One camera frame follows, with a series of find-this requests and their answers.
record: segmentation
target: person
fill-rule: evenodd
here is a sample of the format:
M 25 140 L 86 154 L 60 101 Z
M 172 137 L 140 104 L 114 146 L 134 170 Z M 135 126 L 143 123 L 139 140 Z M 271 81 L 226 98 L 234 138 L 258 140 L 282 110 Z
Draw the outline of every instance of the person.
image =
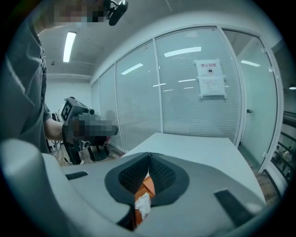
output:
M 44 3 L 20 26 L 0 70 L 0 108 L 5 111 L 0 139 L 17 138 L 49 153 L 46 139 L 62 141 L 63 123 L 54 121 L 45 102 L 47 67 L 39 34 L 81 21 L 83 11 L 100 11 L 103 1 L 91 6 L 81 0 L 54 0 Z

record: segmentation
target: white fabric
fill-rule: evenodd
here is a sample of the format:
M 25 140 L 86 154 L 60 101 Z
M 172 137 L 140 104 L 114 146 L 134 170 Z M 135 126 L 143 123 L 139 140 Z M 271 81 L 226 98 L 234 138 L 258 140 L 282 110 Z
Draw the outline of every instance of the white fabric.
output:
M 146 192 L 142 197 L 135 202 L 135 209 L 138 209 L 142 215 L 142 220 L 148 215 L 151 210 L 151 200 L 149 194 Z

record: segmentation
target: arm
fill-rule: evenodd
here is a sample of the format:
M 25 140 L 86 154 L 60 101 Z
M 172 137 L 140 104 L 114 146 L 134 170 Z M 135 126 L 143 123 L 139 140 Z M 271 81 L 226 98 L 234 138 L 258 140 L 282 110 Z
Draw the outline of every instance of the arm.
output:
M 45 137 L 48 140 L 62 141 L 63 123 L 54 121 L 46 104 L 43 107 L 43 126 Z
M 48 119 L 44 122 L 45 137 L 48 140 L 62 141 L 62 127 L 63 123 Z

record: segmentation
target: printed notice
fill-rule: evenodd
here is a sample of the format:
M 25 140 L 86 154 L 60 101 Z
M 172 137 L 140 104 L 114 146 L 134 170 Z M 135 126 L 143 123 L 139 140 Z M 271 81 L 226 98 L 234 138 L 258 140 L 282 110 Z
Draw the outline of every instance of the printed notice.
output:
M 223 95 L 226 97 L 224 76 L 219 59 L 195 60 L 197 67 L 200 97 Z

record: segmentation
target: fluorescent light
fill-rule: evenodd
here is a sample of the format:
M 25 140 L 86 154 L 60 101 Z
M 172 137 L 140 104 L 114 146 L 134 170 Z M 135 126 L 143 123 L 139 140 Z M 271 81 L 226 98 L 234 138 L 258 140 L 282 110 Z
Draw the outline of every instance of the fluorescent light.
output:
M 138 63 L 137 65 L 135 65 L 135 66 L 133 66 L 133 67 L 127 69 L 126 71 L 124 71 L 124 72 L 122 73 L 122 75 L 125 75 L 125 74 L 127 74 L 127 73 L 129 73 L 129 72 L 131 72 L 131 71 L 133 71 L 133 70 L 135 70 L 135 69 L 141 67 L 141 66 L 143 66 L 143 64 Z
M 245 60 L 242 60 L 241 63 L 249 64 L 249 65 L 252 65 L 252 66 L 255 66 L 255 67 L 259 67 L 260 66 L 260 64 L 256 64 L 256 63 L 245 61 Z
M 296 85 L 294 85 L 294 84 L 290 85 L 289 89 L 290 90 L 296 90 Z
M 75 32 L 68 32 L 67 34 L 65 49 L 64 49 L 64 59 L 63 59 L 64 62 L 69 62 L 70 60 L 70 54 L 71 54 L 75 36 L 76 36 Z
M 202 50 L 202 47 L 193 47 L 193 48 L 175 50 L 175 51 L 172 51 L 172 52 L 165 53 L 165 57 L 170 57 L 170 56 L 174 56 L 174 55 L 178 55 L 178 54 L 199 52 L 201 50 Z
M 160 85 L 163 86 L 163 85 L 165 85 L 165 83 L 162 83 L 162 84 L 160 84 Z M 157 87 L 157 86 L 159 86 L 159 84 L 154 85 L 153 87 Z
M 182 80 L 182 81 L 178 81 L 178 82 L 185 82 L 185 81 L 195 81 L 195 79 Z

